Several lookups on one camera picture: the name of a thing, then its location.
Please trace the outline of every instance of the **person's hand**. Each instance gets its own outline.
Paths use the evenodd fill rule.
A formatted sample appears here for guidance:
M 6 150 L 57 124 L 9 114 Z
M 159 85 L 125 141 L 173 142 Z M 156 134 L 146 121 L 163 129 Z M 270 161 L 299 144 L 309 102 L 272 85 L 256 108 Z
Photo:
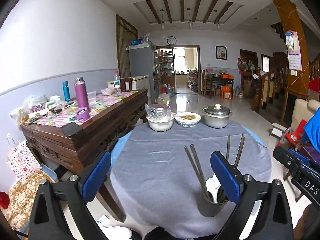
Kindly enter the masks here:
M 302 216 L 300 217 L 295 229 L 293 230 L 293 240 L 300 240 L 304 235 L 304 224 L 306 222 L 311 204 L 308 205 L 305 210 L 303 211 Z

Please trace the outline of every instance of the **window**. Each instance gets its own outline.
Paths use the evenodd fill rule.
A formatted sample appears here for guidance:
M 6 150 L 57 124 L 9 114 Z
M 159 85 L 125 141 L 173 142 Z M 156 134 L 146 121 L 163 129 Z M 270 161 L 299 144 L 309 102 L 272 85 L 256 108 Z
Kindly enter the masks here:
M 269 72 L 272 57 L 261 54 L 262 71 Z
M 174 63 L 176 71 L 186 71 L 185 51 L 184 48 L 174 49 Z

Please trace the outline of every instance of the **wall molding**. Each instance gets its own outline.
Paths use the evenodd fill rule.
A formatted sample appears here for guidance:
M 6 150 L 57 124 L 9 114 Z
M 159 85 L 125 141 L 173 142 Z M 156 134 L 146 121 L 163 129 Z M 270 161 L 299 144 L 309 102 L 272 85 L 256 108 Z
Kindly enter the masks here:
M 15 86 L 15 87 L 10 88 L 8 90 L 5 90 L 3 92 L 0 92 L 0 96 L 4 95 L 6 93 L 9 93 L 9 92 L 11 92 L 13 90 L 16 90 L 18 88 L 22 88 L 22 87 L 25 87 L 25 86 L 28 86 L 28 85 L 31 85 L 31 84 L 34 84 L 34 83 L 38 83 L 38 82 L 41 82 L 41 81 L 45 81 L 45 80 L 48 80 L 48 79 L 52 79 L 52 78 L 69 76 L 69 75 L 79 74 L 79 73 L 98 72 L 98 71 L 106 71 L 106 70 L 115 71 L 115 70 L 118 70 L 118 69 L 117 68 L 105 68 L 105 69 L 94 69 L 94 70 L 86 70 L 86 71 L 76 71 L 76 72 L 71 72 L 71 73 L 68 73 L 68 74 L 60 74 L 60 75 L 54 75 L 54 76 L 50 76 L 50 77 L 46 77 L 46 78 L 40 78 L 40 79 L 37 79 L 37 80 L 33 80 L 33 81 L 30 81 L 30 82 L 21 84 L 19 86 Z

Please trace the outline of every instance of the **screw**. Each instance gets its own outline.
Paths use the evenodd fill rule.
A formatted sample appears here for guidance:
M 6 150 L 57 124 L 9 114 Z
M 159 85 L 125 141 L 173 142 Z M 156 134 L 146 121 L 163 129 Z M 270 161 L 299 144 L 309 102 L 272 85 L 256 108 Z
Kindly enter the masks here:
M 44 185 L 44 184 L 46 184 L 46 183 L 47 183 L 47 180 L 46 180 L 46 179 L 41 179 L 41 180 L 40 180 L 40 184 L 41 184 L 41 185 Z
M 74 175 L 71 175 L 69 179 L 71 181 L 76 181 L 78 179 L 78 176 L 74 174 Z
M 281 185 L 281 180 L 275 179 L 275 183 L 276 183 L 277 185 Z
M 249 175 L 249 174 L 246 174 L 246 175 L 244 175 L 244 179 L 246 181 L 252 181 L 253 177 L 251 175 Z

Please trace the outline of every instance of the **ceiling beam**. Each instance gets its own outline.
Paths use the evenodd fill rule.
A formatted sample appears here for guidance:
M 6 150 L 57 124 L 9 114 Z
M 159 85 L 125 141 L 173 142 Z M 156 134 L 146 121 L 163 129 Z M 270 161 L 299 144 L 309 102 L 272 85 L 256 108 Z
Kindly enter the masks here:
M 170 8 L 169 8 L 168 0 L 163 0 L 163 2 L 164 2 L 165 10 L 167 11 L 167 15 L 168 15 L 168 18 L 169 18 L 169 22 L 172 23 L 172 18 L 171 18 L 171 13 L 170 13 Z
M 200 3 L 201 3 L 201 0 L 196 0 L 196 6 L 195 6 L 195 10 L 193 11 L 192 22 L 196 22 Z
M 184 21 L 184 0 L 180 0 L 180 19 L 181 22 L 183 23 Z
M 221 17 L 226 13 L 226 11 L 230 8 L 230 6 L 233 4 L 233 2 L 226 2 L 222 10 L 219 12 L 218 16 L 214 20 L 214 23 L 217 23 Z
M 211 1 L 211 4 L 210 4 L 210 6 L 209 6 L 209 8 L 208 8 L 208 10 L 207 10 L 207 13 L 205 14 L 205 17 L 204 17 L 204 19 L 203 19 L 203 23 L 206 23 L 206 22 L 207 22 L 207 20 L 208 20 L 209 17 L 210 17 L 210 14 L 212 13 L 212 10 L 213 10 L 213 8 L 215 7 L 215 5 L 216 5 L 217 2 L 218 2 L 218 0 L 212 0 L 212 1 Z
M 161 23 L 160 18 L 158 16 L 155 8 L 153 7 L 152 2 L 150 0 L 146 0 L 146 3 L 149 6 L 149 8 L 150 8 L 151 12 L 153 13 L 153 15 L 155 16 L 157 22 L 160 24 Z

